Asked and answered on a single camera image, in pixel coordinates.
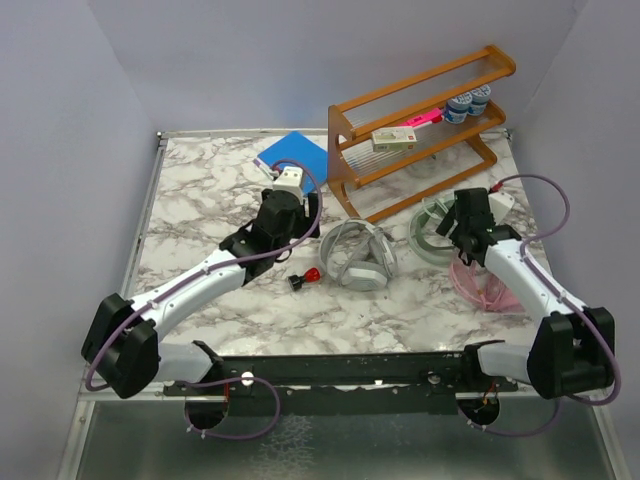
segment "blue notebook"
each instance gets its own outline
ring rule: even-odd
[[[327,151],[320,148],[300,132],[291,132],[258,154],[258,158],[269,167],[283,158],[291,158],[307,167],[320,185],[327,181]],[[313,190],[313,183],[307,178],[303,191],[308,194]]]

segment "pink cable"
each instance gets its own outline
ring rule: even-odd
[[[459,274],[459,270],[463,270],[462,277]],[[472,263],[470,267],[463,265],[463,263],[453,258],[449,264],[449,277],[456,291],[465,300],[473,305],[477,305],[484,311],[489,312],[501,312],[505,310],[515,310],[520,307],[520,302],[511,293],[511,290],[494,274],[489,273],[489,278],[484,288],[480,288],[476,281],[476,263]],[[469,288],[464,285],[461,278],[466,279],[468,284],[471,284],[473,293],[469,291]]]

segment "red object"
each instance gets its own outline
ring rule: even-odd
[[[489,189],[489,193],[496,193],[498,190],[502,188],[502,185],[503,185],[502,182],[496,183],[493,187]]]
[[[418,115],[417,117],[410,118],[404,123],[401,123],[402,127],[419,127],[420,125],[424,125],[425,123],[438,123],[442,120],[442,112],[439,108],[434,108],[430,112],[423,113],[422,115]]]
[[[304,280],[307,283],[313,283],[313,282],[317,282],[318,280],[320,280],[320,277],[322,275],[320,275],[320,270],[318,270],[317,268],[310,268],[309,270],[307,270],[304,274]]]

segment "metal floor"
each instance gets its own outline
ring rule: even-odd
[[[495,426],[544,423],[552,404],[502,399]],[[427,414],[283,417],[250,442],[186,433],[181,401],[97,402],[81,461],[82,480],[555,480],[614,478],[593,411],[565,401],[543,435],[509,439],[469,428],[458,416]],[[225,420],[227,433],[267,419]]]

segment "pink highlighter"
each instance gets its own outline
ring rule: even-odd
[[[423,113],[422,115],[418,115],[417,117],[410,118],[404,123],[401,123],[401,127],[413,127],[420,128],[426,127],[427,125],[431,125],[432,123],[438,123],[442,120],[442,112],[439,108],[434,108],[433,110]]]

